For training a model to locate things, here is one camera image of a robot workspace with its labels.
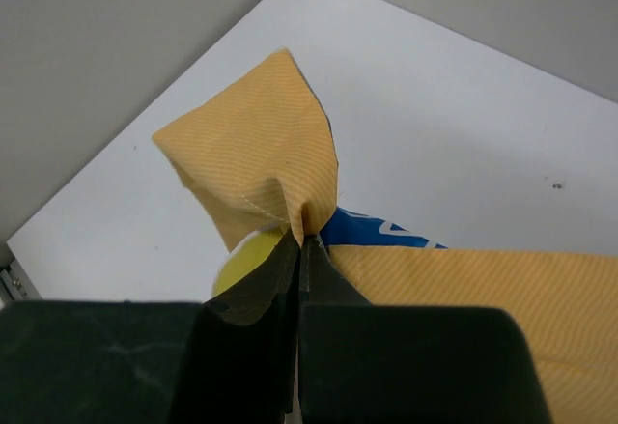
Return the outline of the orange pillowcase with blue back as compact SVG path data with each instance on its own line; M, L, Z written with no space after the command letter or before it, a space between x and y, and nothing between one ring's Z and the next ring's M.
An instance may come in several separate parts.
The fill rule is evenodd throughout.
M267 226L298 243L319 234L334 267L372 302L502 308L530 345L555 422L616 421L616 259L449 249L339 208L330 123L289 51L153 140L229 253Z

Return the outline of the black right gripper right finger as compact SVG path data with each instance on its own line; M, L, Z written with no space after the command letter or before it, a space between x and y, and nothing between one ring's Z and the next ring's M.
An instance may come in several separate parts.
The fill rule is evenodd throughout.
M548 423L531 352L505 311L371 303L316 237L300 260L306 423Z

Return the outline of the white pillow with yellow edge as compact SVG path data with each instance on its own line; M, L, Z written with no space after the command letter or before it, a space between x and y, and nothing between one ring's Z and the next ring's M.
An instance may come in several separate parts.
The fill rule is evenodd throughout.
M211 298L221 295L264 263L284 235L280 227L267 226L243 238L218 269Z

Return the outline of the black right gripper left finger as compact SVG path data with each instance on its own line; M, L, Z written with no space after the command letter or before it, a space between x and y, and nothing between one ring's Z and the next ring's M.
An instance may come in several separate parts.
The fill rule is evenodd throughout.
M300 250L204 303L16 301L1 312L5 423L280 423L293 409Z

